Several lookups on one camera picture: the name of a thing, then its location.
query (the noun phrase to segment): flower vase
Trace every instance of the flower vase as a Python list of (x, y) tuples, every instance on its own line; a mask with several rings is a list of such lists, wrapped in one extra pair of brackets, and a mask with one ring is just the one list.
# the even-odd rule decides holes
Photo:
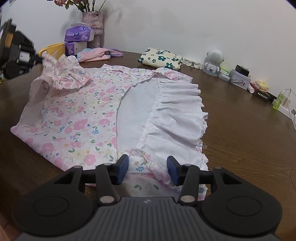
[(94, 40), (87, 43), (88, 48), (100, 47), (100, 35), (103, 33), (103, 12), (83, 12), (82, 22), (95, 30)]

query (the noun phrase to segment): charging cable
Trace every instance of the charging cable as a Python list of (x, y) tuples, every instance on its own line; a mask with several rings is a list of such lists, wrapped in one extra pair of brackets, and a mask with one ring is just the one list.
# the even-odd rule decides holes
[(291, 116), (291, 111), (290, 111), (290, 107), (289, 107), (289, 96), (290, 96), (291, 92), (295, 95), (295, 97), (296, 97), (296, 94), (293, 92), (292, 89), (286, 89), (285, 92), (286, 92), (287, 90), (290, 91), (289, 94), (288, 94), (288, 97), (287, 97), (287, 99), (288, 99), (288, 110), (289, 110), (290, 118), (291, 118), (291, 120), (292, 120), (292, 123), (293, 123), (294, 129), (295, 129), (295, 131), (296, 131), (295, 115), (294, 115), (294, 119), (293, 119), (292, 116)]

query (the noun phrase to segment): folded cloth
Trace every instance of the folded cloth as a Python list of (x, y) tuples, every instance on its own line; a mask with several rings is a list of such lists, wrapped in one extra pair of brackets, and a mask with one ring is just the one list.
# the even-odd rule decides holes
[(173, 70), (179, 70), (182, 61), (183, 57), (181, 55), (174, 54), (167, 50), (154, 48), (147, 49), (141, 57), (138, 58), (139, 63), (155, 68), (165, 67)]
[(91, 62), (99, 60), (108, 60), (110, 57), (120, 57), (123, 56), (123, 52), (117, 49), (105, 49), (105, 48), (95, 48), (95, 49), (84, 49), (77, 54), (77, 61), (81, 62)]

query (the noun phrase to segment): white robot figurine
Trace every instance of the white robot figurine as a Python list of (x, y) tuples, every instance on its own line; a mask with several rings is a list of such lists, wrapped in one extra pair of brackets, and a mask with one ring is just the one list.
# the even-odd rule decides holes
[(223, 53), (218, 49), (207, 52), (203, 71), (212, 76), (218, 76), (220, 64), (224, 61)]

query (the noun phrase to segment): metal screw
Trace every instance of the metal screw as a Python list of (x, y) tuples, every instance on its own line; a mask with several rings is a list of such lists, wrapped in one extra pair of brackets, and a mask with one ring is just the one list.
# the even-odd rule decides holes
[(187, 202), (187, 203), (189, 203), (189, 202), (194, 202), (194, 201), (195, 201), (195, 198), (194, 198), (193, 196), (191, 196), (191, 195), (184, 195), (184, 196), (182, 196), (182, 197), (180, 198), (180, 200), (181, 200), (182, 202)]
[(112, 202), (114, 202), (114, 200), (115, 199), (112, 196), (103, 196), (100, 198), (100, 202), (102, 202), (102, 203), (112, 203)]

